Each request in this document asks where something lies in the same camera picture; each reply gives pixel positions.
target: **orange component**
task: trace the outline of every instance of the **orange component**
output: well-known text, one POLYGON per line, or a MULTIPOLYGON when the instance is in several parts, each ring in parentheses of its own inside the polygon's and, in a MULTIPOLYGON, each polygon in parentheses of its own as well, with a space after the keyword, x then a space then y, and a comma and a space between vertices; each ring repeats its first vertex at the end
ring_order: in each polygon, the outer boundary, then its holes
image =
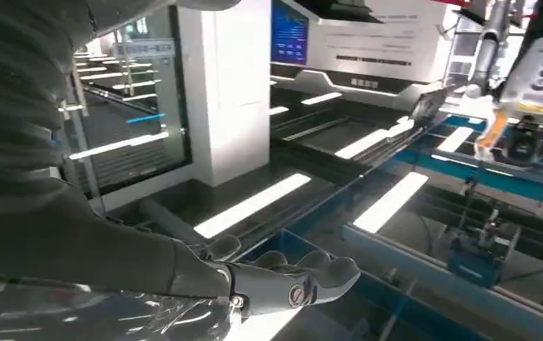
POLYGON ((495 145, 496 142, 502 136, 504 129, 508 125, 508 114, 502 109, 495 109, 493 111, 495 115, 495 120, 493 124, 489 126, 485 133, 479 137, 476 141, 477 147, 480 148, 491 148, 495 145))

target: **white pillar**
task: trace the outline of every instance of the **white pillar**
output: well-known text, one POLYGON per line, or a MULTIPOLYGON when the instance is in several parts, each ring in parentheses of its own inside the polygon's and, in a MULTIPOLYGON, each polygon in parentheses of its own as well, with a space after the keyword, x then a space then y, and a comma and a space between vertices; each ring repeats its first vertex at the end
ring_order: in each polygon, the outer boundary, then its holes
POLYGON ((269 161, 271 1, 179 9, 194 178, 216 186, 269 161))

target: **window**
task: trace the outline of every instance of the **window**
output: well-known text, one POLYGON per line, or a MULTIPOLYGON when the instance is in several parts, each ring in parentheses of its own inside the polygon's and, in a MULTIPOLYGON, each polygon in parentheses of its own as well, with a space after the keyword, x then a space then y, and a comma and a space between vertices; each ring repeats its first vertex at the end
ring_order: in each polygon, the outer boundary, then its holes
POLYGON ((58 138, 63 177, 88 197, 190 162, 175 10, 128 23, 75 54, 58 138))

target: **gray robot arm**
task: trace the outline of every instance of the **gray robot arm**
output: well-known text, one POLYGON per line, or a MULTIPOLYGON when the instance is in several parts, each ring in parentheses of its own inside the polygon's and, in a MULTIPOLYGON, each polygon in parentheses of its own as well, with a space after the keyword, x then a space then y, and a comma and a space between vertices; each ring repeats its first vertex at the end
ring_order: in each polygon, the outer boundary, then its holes
MULTIPOLYGON (((62 160, 51 133, 61 128, 58 103, 73 52, 173 2, 0 0, 0 274, 163 296, 237 297, 247 315, 339 298, 360 274, 350 259, 315 253, 295 266, 283 257, 218 263, 223 252, 212 248, 200 250, 213 255, 202 260, 180 241, 96 216, 80 191, 40 172, 62 160)), ((177 1, 205 10, 237 2, 177 1)))
POLYGON ((511 2, 512 0, 497 0, 491 8, 489 20, 480 35, 475 71, 466 89, 466 94, 470 98, 489 94, 489 72, 497 60, 500 43, 505 41, 508 35, 511 2))

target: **led light strip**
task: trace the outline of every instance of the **led light strip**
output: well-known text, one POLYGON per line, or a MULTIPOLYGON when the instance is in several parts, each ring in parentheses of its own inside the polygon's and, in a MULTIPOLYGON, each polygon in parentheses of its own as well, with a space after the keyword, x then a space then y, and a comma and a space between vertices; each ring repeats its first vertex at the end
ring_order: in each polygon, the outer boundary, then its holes
POLYGON ((470 167, 474 167, 474 168, 478 168, 477 165, 473 165, 472 163, 466 163, 466 162, 463 162, 463 161, 458 161, 458 160, 454 160, 452 158, 446 158, 444 156, 439 156, 439 155, 431 155, 432 158, 435 158, 437 160, 441 160, 441 161, 451 161, 451 162, 455 162, 455 163, 460 163, 461 165, 465 165, 465 166, 470 166, 470 167))
POLYGON ((414 128, 414 120, 408 119, 407 121, 403 121, 396 126, 392 126, 391 129, 389 129, 388 137, 396 137, 397 135, 403 134, 412 128, 414 128))
POLYGON ((408 121, 409 121, 409 116, 402 116, 397 120, 397 123, 402 124, 402 123, 406 123, 408 121))
MULTIPOLYGON (((102 64, 120 64, 121 60, 107 60, 106 62, 102 62, 102 64)), ((130 59, 127 61, 128 63, 135 63, 135 59, 130 59)))
POLYGON ((105 67, 90 67, 88 69, 77 69, 77 72, 94 72, 94 71, 105 71, 105 67))
POLYGON ((220 214, 194 227, 194 230, 205 238, 211 238, 227 228, 263 209, 293 190, 305 185, 311 180, 303 174, 294 174, 279 183, 263 190, 241 203, 230 207, 220 214))
POLYGON ((424 185, 428 176, 411 172, 360 215, 353 224, 376 233, 424 185))
POLYGON ((107 57, 106 55, 92 55, 92 54, 89 54, 89 55, 74 55, 73 57, 79 59, 79 58, 100 58, 100 57, 107 57))
POLYGON ((447 139, 437 147, 440 151, 447 151, 453 153, 458 147, 466 141, 466 139, 473 133, 474 129, 466 126, 458 127, 447 139))
POLYGON ((115 57, 98 57, 98 58, 90 58, 90 61, 92 62, 101 62, 104 60, 116 60, 115 57))
POLYGON ((145 87, 147 85, 155 85, 156 83, 158 82, 162 82, 162 80, 149 80, 148 82, 137 82, 137 83, 133 83, 131 85, 129 84, 119 84, 119 85, 113 85, 112 88, 113 89, 123 89, 124 87, 126 88, 130 88, 130 87, 145 87))
POLYGON ((127 72, 111 72, 111 73, 100 73, 98 75, 89 75, 81 77, 82 80, 99 80, 102 78, 111 78, 111 77, 121 77, 123 73, 127 72))
POLYGON ((275 115, 275 114, 281 114, 283 112, 287 112, 289 110, 289 108, 287 107, 275 107, 275 108, 271 108, 269 110, 269 115, 275 115))
POLYGON ((151 63, 135 63, 135 64, 129 64, 129 67, 148 67, 148 66, 152 66, 151 63))
POLYGON ((114 149, 119 149, 119 148, 129 147, 129 146, 131 147, 139 146, 140 144, 146 144, 148 142, 164 139, 166 137, 169 137, 168 131, 164 131, 156 135, 150 135, 150 134, 142 135, 140 137, 134 137, 132 139, 127 139, 127 140, 115 142, 113 144, 107 144, 107 145, 100 146, 97 148, 82 151, 80 153, 71 154, 69 158, 71 160, 77 160, 80 158, 86 158, 88 156, 97 155, 97 154, 104 153, 107 151, 113 151, 114 149))
MULTIPOLYGON (((363 139, 337 151, 335 155, 341 158, 351 158, 361 153, 366 148, 378 143, 378 141, 381 141, 381 136, 384 136, 385 134, 388 136, 389 132, 386 130, 375 131, 363 139)), ((310 180, 311 178, 308 176, 298 173, 294 174, 199 224, 194 230, 206 238, 214 237, 226 229, 229 229, 232 225, 237 224, 267 205, 270 205, 281 197, 289 194, 293 190, 300 188, 310 180)))
POLYGON ((58 108, 58 111, 59 112, 64 112, 66 109, 67 112, 71 112, 73 110, 79 110, 79 109, 83 109, 83 106, 81 104, 78 104, 78 105, 70 105, 66 108, 58 108))
POLYGON ((282 77, 282 76, 274 76, 274 75, 271 75, 270 77, 274 78, 275 80, 294 80, 294 78, 290 78, 290 77, 282 77))
POLYGON ((495 169, 489 169, 487 168, 488 171, 490 171, 491 173, 496 173, 496 174, 500 174, 500 175, 506 175, 506 176, 514 176, 510 173, 506 173, 506 172, 502 172, 502 171, 499 171, 499 170, 495 170, 495 169))
POLYGON ((353 91, 359 91, 359 92, 367 92, 369 94, 382 94, 384 96, 391 96, 391 97, 396 97, 398 96, 399 94, 394 94, 392 92, 383 92, 383 91, 375 91, 375 90, 368 90, 368 89, 359 89, 357 87, 346 87, 346 86, 343 86, 343 85, 335 85, 332 80, 329 78, 329 76, 326 74, 326 72, 322 72, 322 71, 315 71, 315 70, 303 70, 302 72, 309 72, 309 73, 317 73, 317 74, 320 74, 322 76, 324 76, 324 78, 326 79, 326 82, 328 83, 328 85, 332 86, 332 87, 337 87, 339 89, 347 89, 347 90, 353 90, 353 91))
POLYGON ((389 132, 387 130, 384 130, 384 129, 376 130, 370 135, 364 137, 363 139, 360 139, 350 144, 349 146, 346 146, 345 148, 337 151, 336 153, 334 153, 334 155, 338 156, 339 158, 346 158, 346 159, 352 158, 353 156, 358 155, 359 153, 363 152, 369 147, 374 146, 378 142, 381 142, 388 136, 389 136, 389 132))
POLYGON ((139 96, 133 96, 133 97, 125 97, 123 99, 123 102, 128 101, 135 101, 136 99, 144 99, 144 98, 150 98, 150 97, 156 97, 156 94, 140 94, 139 96))
POLYGON ((305 105, 312 105, 312 104, 328 101, 330 99, 333 99, 333 98, 336 98, 336 97, 341 97, 341 96, 343 96, 343 94, 341 94, 340 92, 331 92, 329 94, 323 94, 321 96, 306 99, 306 100, 302 101, 301 103, 303 103, 305 105))
POLYGON ((271 341, 299 311, 301 308, 253 316, 241 325, 231 328, 225 341, 271 341))

